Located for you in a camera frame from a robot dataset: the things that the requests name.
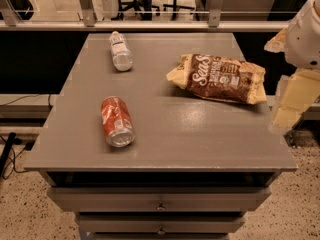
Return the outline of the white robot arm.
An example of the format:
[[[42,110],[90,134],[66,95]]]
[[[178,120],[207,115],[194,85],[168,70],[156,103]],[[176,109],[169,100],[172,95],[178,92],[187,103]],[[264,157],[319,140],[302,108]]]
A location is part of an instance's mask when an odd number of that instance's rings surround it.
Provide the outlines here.
[[[320,96],[320,0],[307,0],[264,49],[283,52],[285,61],[296,67],[294,74],[278,82],[269,123],[270,132],[285,134]]]

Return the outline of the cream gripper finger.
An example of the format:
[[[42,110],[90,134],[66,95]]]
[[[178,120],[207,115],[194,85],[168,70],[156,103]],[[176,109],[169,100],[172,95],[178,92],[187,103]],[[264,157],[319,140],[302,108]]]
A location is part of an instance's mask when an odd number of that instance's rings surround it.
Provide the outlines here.
[[[287,29],[284,28],[279,31],[273,38],[271,38],[264,46],[264,50],[272,53],[280,53],[284,51],[284,44],[286,40]]]
[[[290,131],[319,96],[320,70],[298,68],[290,77],[282,76],[277,85],[269,131]]]

